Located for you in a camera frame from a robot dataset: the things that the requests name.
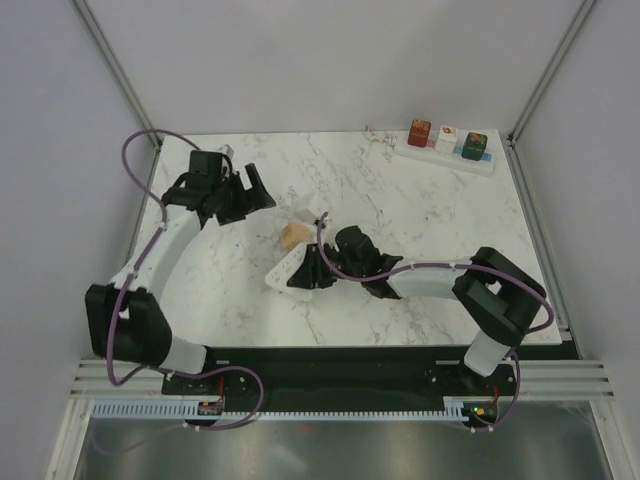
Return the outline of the beige cube plug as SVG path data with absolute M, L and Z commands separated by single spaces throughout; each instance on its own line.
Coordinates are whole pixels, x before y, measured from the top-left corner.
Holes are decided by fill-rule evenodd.
M 281 230 L 280 243 L 287 251 L 293 250 L 301 243 L 306 243 L 311 239 L 309 228 L 300 223 L 290 223 Z

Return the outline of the white cube plug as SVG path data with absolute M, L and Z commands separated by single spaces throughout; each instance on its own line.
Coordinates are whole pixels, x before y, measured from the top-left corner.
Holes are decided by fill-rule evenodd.
M 434 145 L 434 150 L 439 153 L 451 155 L 455 150 L 458 136 L 458 128 L 442 125 Z

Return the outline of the green cube plug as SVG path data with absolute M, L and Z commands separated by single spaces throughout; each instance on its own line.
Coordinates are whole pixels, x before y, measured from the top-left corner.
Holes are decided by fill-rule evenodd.
M 469 132 L 463 143 L 461 157 L 467 160 L 480 161 L 485 154 L 488 137 L 478 132 Z

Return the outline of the white cube socket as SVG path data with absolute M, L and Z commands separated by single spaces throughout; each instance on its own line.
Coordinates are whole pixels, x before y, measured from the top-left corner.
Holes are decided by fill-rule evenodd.
M 319 194 L 310 193 L 300 197 L 293 204 L 293 210 L 303 222 L 313 224 L 328 210 L 328 207 Z

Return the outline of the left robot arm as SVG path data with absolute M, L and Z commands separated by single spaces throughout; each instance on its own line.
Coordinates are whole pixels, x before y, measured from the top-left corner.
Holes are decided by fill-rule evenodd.
M 85 294 L 96 355 L 182 372 L 198 393 L 216 388 L 220 371 L 205 360 L 206 347 L 172 332 L 160 297 L 184 250 L 209 220 L 227 225 L 275 206 L 256 166 L 247 164 L 245 173 L 248 186 L 227 151 L 191 152 L 188 170 L 158 199 L 161 219 L 147 245 L 109 283 L 93 284 Z

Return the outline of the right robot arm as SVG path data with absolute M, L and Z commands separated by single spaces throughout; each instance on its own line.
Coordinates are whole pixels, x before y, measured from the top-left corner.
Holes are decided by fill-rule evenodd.
M 554 320 L 544 288 L 492 247 L 449 263 L 411 261 L 381 252 L 359 227 L 349 226 L 332 245 L 316 241 L 303 253 L 302 263 L 287 274 L 288 287 L 325 289 L 348 280 L 379 299 L 458 301 L 478 327 L 457 371 L 460 386 L 469 393 L 489 387 L 498 364 L 528 334 Z

